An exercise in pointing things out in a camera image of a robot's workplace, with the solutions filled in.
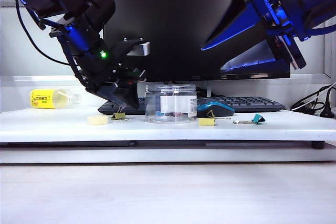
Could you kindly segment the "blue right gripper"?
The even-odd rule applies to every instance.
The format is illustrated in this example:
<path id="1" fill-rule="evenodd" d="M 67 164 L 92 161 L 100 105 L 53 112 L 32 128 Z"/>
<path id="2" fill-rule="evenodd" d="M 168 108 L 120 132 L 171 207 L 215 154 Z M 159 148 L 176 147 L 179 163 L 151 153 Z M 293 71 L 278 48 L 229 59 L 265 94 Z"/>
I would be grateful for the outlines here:
<path id="1" fill-rule="evenodd" d="M 302 69 L 306 61 L 294 38 L 305 38 L 304 12 L 298 0 L 230 0 L 217 26 L 203 43 L 208 50 L 241 34 L 263 20 L 267 33 L 283 44 L 289 62 Z M 221 71 L 286 71 L 288 63 L 276 59 L 266 40 L 226 62 Z"/>

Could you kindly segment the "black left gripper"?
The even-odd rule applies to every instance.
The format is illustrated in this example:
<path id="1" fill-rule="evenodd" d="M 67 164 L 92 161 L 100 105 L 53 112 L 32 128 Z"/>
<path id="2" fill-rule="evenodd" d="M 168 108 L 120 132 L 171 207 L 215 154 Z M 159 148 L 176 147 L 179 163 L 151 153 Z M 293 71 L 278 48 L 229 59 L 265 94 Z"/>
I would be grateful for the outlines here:
<path id="1" fill-rule="evenodd" d="M 139 108 L 137 82 L 144 80 L 144 71 L 128 65 L 125 59 L 133 50 L 136 56 L 145 56 L 145 40 L 124 40 L 108 47 L 100 35 L 62 35 L 61 46 L 88 92 L 117 105 Z"/>

